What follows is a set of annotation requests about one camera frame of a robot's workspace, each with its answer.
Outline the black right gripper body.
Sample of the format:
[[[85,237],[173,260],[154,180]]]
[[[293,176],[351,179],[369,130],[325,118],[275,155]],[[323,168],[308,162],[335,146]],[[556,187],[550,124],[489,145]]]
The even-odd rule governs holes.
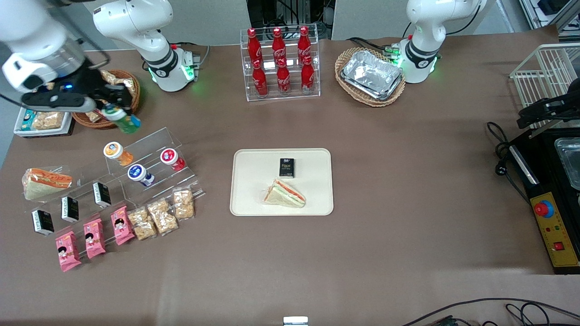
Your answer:
[[[100,70],[81,67],[63,79],[64,86],[71,86],[70,91],[92,98],[104,100],[112,91],[128,91],[122,82],[107,82]]]

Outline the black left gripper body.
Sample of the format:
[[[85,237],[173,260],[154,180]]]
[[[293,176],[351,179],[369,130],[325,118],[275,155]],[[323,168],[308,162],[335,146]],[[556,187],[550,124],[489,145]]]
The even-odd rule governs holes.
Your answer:
[[[542,99],[519,111],[520,119],[578,119],[580,91]]]

